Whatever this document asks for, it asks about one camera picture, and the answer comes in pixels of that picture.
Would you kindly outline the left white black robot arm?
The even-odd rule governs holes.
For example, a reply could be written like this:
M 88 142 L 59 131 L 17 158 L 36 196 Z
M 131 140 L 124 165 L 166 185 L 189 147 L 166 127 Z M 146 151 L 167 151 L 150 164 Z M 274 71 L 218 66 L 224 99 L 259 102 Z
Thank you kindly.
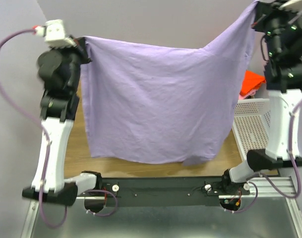
M 91 62 L 85 38 L 74 41 L 75 47 L 51 48 L 37 59 L 38 76 L 44 83 L 40 123 L 45 131 L 34 179 L 22 191 L 24 198 L 63 206 L 72 206 L 85 191 L 96 196 L 102 190 L 97 172 L 84 171 L 64 179 L 66 148 L 79 104 L 81 65 Z

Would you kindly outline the purple t shirt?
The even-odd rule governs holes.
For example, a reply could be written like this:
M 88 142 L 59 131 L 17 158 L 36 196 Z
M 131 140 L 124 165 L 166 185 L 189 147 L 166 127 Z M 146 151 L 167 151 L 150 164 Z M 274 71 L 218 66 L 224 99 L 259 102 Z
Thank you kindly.
M 210 161 L 232 129 L 253 48 L 257 1 L 199 49 L 87 36 L 81 68 L 90 155 L 186 165 Z

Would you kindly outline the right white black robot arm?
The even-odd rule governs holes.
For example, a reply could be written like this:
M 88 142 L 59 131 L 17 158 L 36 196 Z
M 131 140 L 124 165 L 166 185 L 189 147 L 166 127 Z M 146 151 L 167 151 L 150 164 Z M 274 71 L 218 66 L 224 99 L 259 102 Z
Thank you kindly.
M 263 33 L 260 49 L 269 96 L 270 126 L 264 149 L 249 150 L 246 160 L 226 170 L 220 182 L 225 194 L 263 170 L 302 167 L 298 147 L 298 110 L 302 104 L 302 0 L 258 3 L 252 29 Z

